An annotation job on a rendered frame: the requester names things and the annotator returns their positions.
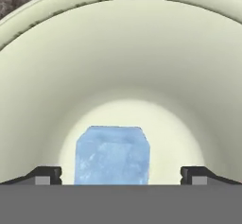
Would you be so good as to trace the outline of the cream white ice bowl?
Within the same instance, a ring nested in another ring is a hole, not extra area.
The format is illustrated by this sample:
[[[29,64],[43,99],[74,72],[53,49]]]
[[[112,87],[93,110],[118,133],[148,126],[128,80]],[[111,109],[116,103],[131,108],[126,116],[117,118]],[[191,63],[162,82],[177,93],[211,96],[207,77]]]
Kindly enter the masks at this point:
[[[91,126],[139,127],[148,180],[242,181],[242,0],[33,0],[0,20],[0,182],[75,177]]]

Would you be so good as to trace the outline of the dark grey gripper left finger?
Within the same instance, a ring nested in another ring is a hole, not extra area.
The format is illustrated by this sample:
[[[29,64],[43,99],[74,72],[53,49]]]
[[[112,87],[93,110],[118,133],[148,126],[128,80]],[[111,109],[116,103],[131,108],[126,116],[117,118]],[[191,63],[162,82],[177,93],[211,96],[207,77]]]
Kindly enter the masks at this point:
[[[60,166],[38,166],[28,174],[0,182],[0,185],[62,185]]]

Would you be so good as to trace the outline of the pale blue ice cube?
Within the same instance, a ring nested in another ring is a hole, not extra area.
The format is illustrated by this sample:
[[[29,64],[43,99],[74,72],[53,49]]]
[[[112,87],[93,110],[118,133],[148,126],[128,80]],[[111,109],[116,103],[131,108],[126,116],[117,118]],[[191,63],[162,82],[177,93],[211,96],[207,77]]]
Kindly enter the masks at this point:
[[[74,184],[148,184],[149,155],[141,128],[91,126],[77,140]]]

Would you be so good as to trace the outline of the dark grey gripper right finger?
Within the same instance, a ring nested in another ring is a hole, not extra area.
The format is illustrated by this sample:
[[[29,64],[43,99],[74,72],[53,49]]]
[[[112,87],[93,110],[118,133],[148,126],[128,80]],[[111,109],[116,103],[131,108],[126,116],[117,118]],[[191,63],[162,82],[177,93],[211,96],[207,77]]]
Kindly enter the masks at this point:
[[[216,175],[205,166],[182,166],[181,185],[242,185],[242,182]]]

